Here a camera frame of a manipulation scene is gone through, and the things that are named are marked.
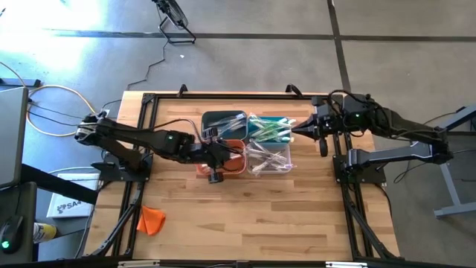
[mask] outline orange cloth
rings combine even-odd
[[[137,225],[137,230],[148,235],[155,235],[162,229],[165,213],[156,209],[142,206],[142,215]]]

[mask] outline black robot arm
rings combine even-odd
[[[182,164],[207,164],[216,170],[231,159],[233,150],[225,141],[213,140],[214,130],[206,132],[207,141],[194,143],[195,136],[175,130],[140,130],[105,118],[103,112],[88,115],[79,125],[74,138],[81,144],[94,145],[110,152],[119,165],[132,172],[145,168],[143,153],[124,147],[119,141],[150,149],[158,156]]]
[[[314,100],[315,113],[292,129],[294,133],[319,140],[322,156],[327,155],[326,137],[336,133],[363,133],[369,130],[384,138],[417,141],[410,147],[374,152],[352,149],[347,154],[346,169],[410,159],[441,164],[452,158],[446,130],[406,120],[398,113],[380,106],[369,95],[347,93],[341,103],[336,103],[332,94],[329,94],[326,103]]]

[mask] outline black cable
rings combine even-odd
[[[49,111],[49,112],[54,112],[54,113],[57,113],[57,114],[59,114],[59,115],[65,115],[65,116],[68,116],[68,117],[71,117],[71,118],[78,118],[78,119],[81,119],[81,120],[83,119],[83,118],[81,118],[81,117],[79,117],[79,116],[69,115],[69,114],[64,113],[64,112],[58,112],[58,111],[55,111],[55,110],[53,110],[53,109],[41,107],[40,105],[36,105],[36,104],[34,104],[34,103],[29,103],[29,104],[30,104],[31,106],[35,106],[35,107],[38,107],[38,108],[40,108],[40,109],[43,109],[43,110],[46,110],[46,111]]]
[[[78,258],[80,256],[80,252],[81,252],[81,249],[83,248],[84,241],[85,241],[85,238],[86,238],[86,234],[88,233],[89,223],[91,222],[92,215],[94,214],[94,207],[95,207],[95,205],[93,205],[93,207],[91,208],[91,213],[89,214],[89,217],[86,220],[86,224],[84,226],[83,236],[81,236],[80,245],[77,248],[77,251],[76,251],[76,254],[74,255],[74,258]]]
[[[409,134],[409,133],[438,133],[437,131],[434,131],[434,130],[407,130],[407,131],[404,131],[403,133],[400,133],[394,137],[390,137],[391,139],[395,139],[395,138],[400,138],[402,137],[403,135],[406,135],[406,134]]]
[[[144,159],[146,159],[147,157],[150,157],[150,156],[153,156],[153,155],[154,155],[154,153],[149,153],[149,154],[145,155],[144,157],[142,157],[141,162],[142,162]]]
[[[30,113],[31,115],[35,115],[35,116],[38,116],[38,117],[40,117],[40,118],[44,118],[44,119],[49,120],[49,121],[53,121],[54,123],[58,123],[58,124],[65,125],[65,126],[78,127],[77,124],[67,124],[67,123],[63,123],[63,122],[59,122],[59,121],[53,120],[53,119],[51,119],[51,118],[47,118],[47,117],[45,117],[45,116],[43,116],[43,115],[37,115],[37,114],[34,113],[34,112],[30,112],[30,111],[27,111],[27,112]]]
[[[20,185],[16,186],[18,188],[18,197],[16,198],[16,207],[15,207],[15,215],[18,214],[18,207],[20,206],[20,197],[22,196],[22,188]]]
[[[104,104],[104,105],[103,105],[103,108],[101,108],[101,109],[104,109],[104,107],[108,106],[109,104],[117,103],[118,101],[121,101],[121,100],[122,100],[122,99],[109,101],[108,103]]]
[[[236,264],[215,264],[215,265],[211,265],[209,267],[205,267],[205,268],[215,268],[215,267],[230,267],[230,268],[234,268],[236,266]]]
[[[409,168],[408,170],[405,170],[405,171],[401,172],[400,174],[398,174],[398,175],[395,177],[395,179],[393,179],[393,183],[397,184],[397,183],[401,182],[401,181],[403,180],[403,178],[405,178],[405,177],[402,176],[402,175],[405,175],[405,174],[407,174],[408,172],[414,170],[415,168],[421,167],[421,166],[423,166],[423,165],[425,165],[425,164],[427,164],[427,163],[422,163],[422,164],[416,165],[416,166],[414,166],[414,167],[412,167],[412,168]]]
[[[361,135],[356,135],[356,134],[354,134],[354,133],[349,133],[349,134],[350,134],[352,137],[356,137],[356,138],[360,138],[360,137],[363,137],[363,136],[365,135],[364,132],[362,132]]]
[[[385,191],[385,189],[378,183],[374,183],[374,185],[377,186],[377,188],[380,189],[380,191],[382,191],[382,193],[385,195],[385,198],[387,198],[388,210],[390,210],[390,217],[393,218],[392,203],[390,202],[390,198],[388,197],[387,191]]]
[[[432,121],[435,121],[435,120],[437,120],[437,119],[440,119],[440,118],[442,118],[442,117],[445,117],[445,116],[448,116],[448,115],[454,115],[455,113],[456,113],[456,112],[447,112],[446,114],[438,115],[437,117],[432,118],[432,119],[426,121],[426,122],[423,123],[423,124],[426,125],[426,124],[428,124],[428,123],[430,123],[430,122],[432,122]],[[410,169],[410,163],[411,163],[411,160],[408,160],[408,161],[407,161],[407,168],[406,168],[405,170],[409,170],[409,169]],[[407,173],[405,173],[405,174],[403,175],[403,177],[402,177],[400,180],[404,179],[406,176],[407,176]]]
[[[432,121],[435,121],[435,120],[440,119],[440,118],[442,118],[442,117],[445,117],[445,116],[447,116],[447,115],[454,115],[455,113],[456,113],[456,112],[447,112],[446,114],[438,115],[436,118],[432,118],[432,119],[426,121],[426,122],[423,123],[423,124],[428,124],[428,123],[430,123],[430,122],[432,122]]]
[[[162,62],[165,61],[165,47],[167,46],[168,43],[169,43],[169,40],[167,40],[167,41],[165,42],[165,45],[162,47],[162,59],[159,60],[159,61],[156,62],[156,63],[153,63],[153,64],[149,65],[149,67],[147,67],[147,73],[146,73],[145,77],[143,78],[143,80],[135,81],[135,82],[133,82],[133,83],[128,84],[127,87],[126,87],[126,91],[129,91],[131,86],[134,86],[134,85],[139,84],[139,83],[142,83],[142,82],[147,82],[147,79],[149,78],[150,69],[151,69],[153,66],[156,66],[156,65],[158,65],[158,64],[161,64]]]
[[[459,150],[459,151],[453,152],[453,154],[455,155],[455,154],[458,154],[458,153],[466,153],[466,152],[473,152],[473,151],[476,151],[476,149]],[[399,182],[401,182],[401,181],[405,178],[405,174],[407,174],[409,171],[411,171],[411,170],[413,170],[413,169],[415,169],[415,168],[417,168],[417,167],[423,166],[424,164],[427,164],[427,163],[422,163],[422,164],[416,165],[416,166],[414,166],[414,167],[412,167],[412,168],[410,168],[410,169],[407,169],[407,170],[401,172],[400,174],[398,174],[398,175],[395,177],[395,179],[393,179],[393,183],[399,183]]]
[[[165,127],[167,126],[168,124],[172,124],[172,123],[175,123],[175,122],[180,122],[180,121],[187,121],[189,122],[192,127],[193,127],[193,130],[195,131],[195,134],[198,138],[198,140],[200,140],[200,143],[203,144],[203,140],[202,140],[202,137],[200,136],[199,134],[199,130],[197,129],[196,125],[195,125],[195,122],[191,121],[190,119],[175,119],[175,120],[172,120],[172,121],[168,121],[167,123],[163,123],[163,124],[159,124],[159,125],[156,125],[154,127],[149,127],[149,128],[145,128],[145,129],[133,129],[133,130],[130,130],[130,129],[121,129],[121,128],[117,128],[117,130],[120,130],[120,131],[127,131],[127,132],[143,132],[143,131],[150,131],[150,130],[155,130],[155,129],[158,129],[159,127]],[[87,124],[81,124],[81,125],[75,125],[75,126],[78,126],[79,128],[88,128],[88,126],[97,126],[97,123],[87,123]],[[102,126],[102,127],[107,127],[107,128],[115,128],[115,127],[112,127],[112,126]]]

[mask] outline desk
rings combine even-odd
[[[137,126],[143,93],[124,92],[119,122]],[[200,126],[204,112],[231,109],[301,122],[313,108],[295,100],[161,100],[155,124],[188,118]],[[193,132],[186,122],[167,127]],[[297,167],[284,176],[244,173],[209,185],[206,177],[196,175],[194,165],[155,156],[142,204],[164,211],[167,219],[154,237],[138,233],[134,259],[351,260],[341,189],[334,182],[332,142],[329,157],[321,158],[310,139],[294,137],[291,157]],[[354,138],[353,145],[373,150],[372,136]],[[399,255],[385,196],[375,185],[361,187],[369,225]],[[100,192],[85,253],[94,251],[116,224],[123,188],[113,182]],[[124,230],[123,241],[128,226]],[[363,252],[361,241],[359,248]]]

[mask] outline concrete floor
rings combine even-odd
[[[28,2],[28,8],[21,2],[6,1],[7,10],[0,17],[0,60],[23,77],[78,90],[96,109],[120,98],[128,83],[143,79],[147,66],[161,59],[163,39],[52,37],[39,30],[156,32],[158,17],[148,0],[33,1]],[[178,2],[190,28],[199,33],[332,34],[325,0]],[[476,36],[476,2],[471,0],[334,3],[342,34]],[[381,105],[403,117],[423,122],[476,103],[474,42],[343,42],[343,48],[352,91],[372,94]],[[164,63],[151,68],[147,82],[131,90],[178,90],[182,83],[193,91],[281,92],[287,83],[303,92],[330,92],[342,87],[331,40],[199,39],[194,46],[168,45],[165,57]],[[5,75],[10,76],[0,69],[0,77]],[[33,99],[72,115],[88,112],[74,95],[56,89],[39,92]],[[36,112],[77,123],[74,118]],[[51,132],[73,130],[39,118],[34,121]],[[376,138],[377,148],[402,145]],[[474,138],[456,138],[451,140],[451,147],[476,148],[476,142]],[[461,154],[451,162],[455,179],[474,177],[475,156]],[[79,145],[72,137],[49,137],[27,126],[26,164],[54,170],[85,166],[99,159],[99,150]],[[426,165],[398,185],[391,183],[405,166],[398,163],[385,168],[402,256],[413,261],[476,266],[476,212],[434,219],[433,209],[451,204],[441,173],[437,167]],[[462,201],[476,201],[476,183],[457,181],[457,189]],[[47,205],[49,196],[40,191],[39,206]],[[79,239],[80,234],[73,234],[42,244],[40,259],[72,257]]]

